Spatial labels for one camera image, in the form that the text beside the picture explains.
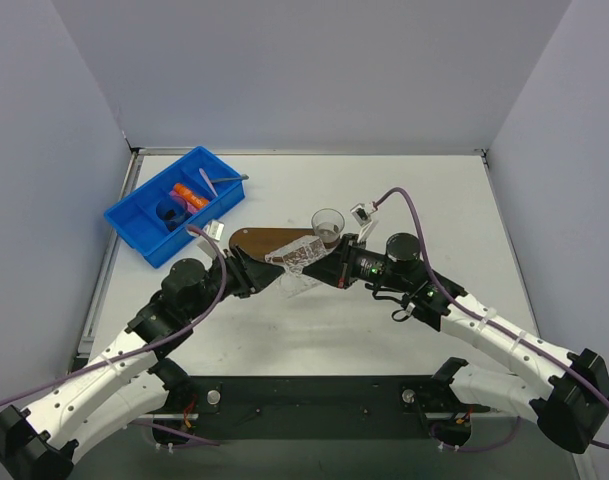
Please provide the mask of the clear textured acrylic holder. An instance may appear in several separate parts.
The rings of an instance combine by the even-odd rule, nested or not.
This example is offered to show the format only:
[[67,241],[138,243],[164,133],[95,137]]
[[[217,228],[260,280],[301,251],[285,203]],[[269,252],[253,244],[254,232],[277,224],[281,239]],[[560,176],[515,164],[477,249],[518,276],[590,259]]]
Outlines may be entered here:
[[304,268],[325,258],[329,251],[315,235],[305,235],[264,256],[264,260],[281,266],[284,274],[278,280],[278,288],[285,298],[293,298],[321,284],[304,274]]

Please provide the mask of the clear glass cup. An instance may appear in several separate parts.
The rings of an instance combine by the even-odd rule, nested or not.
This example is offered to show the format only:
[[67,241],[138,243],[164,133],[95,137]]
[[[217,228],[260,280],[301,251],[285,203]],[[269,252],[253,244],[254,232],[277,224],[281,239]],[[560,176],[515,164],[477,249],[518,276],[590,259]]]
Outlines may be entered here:
[[311,226],[325,245],[336,245],[344,230],[345,219],[339,211],[324,208],[313,214]]

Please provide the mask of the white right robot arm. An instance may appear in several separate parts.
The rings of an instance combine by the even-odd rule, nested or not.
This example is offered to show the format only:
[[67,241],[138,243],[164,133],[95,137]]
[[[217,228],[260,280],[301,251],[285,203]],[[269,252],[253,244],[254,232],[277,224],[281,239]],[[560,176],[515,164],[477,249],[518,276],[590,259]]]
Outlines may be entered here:
[[414,318],[483,352],[508,375],[449,361],[446,381],[458,401],[511,412],[535,423],[562,449],[584,453],[609,415],[604,359],[590,349],[575,353],[550,344],[507,321],[432,270],[420,247],[415,236],[398,233],[379,254],[345,235],[303,273],[339,289],[362,281],[374,299],[399,305],[396,320]]

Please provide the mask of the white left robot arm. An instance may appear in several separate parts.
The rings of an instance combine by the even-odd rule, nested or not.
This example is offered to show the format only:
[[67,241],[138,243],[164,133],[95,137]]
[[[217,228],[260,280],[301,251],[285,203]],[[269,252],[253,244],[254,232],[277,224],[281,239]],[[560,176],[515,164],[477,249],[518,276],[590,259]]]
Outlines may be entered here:
[[0,412],[0,463],[14,479],[65,479],[87,450],[140,415],[183,408],[192,381],[170,353],[222,300],[257,294],[283,272],[242,250],[210,267],[197,259],[176,262],[149,303],[86,368],[28,406]]

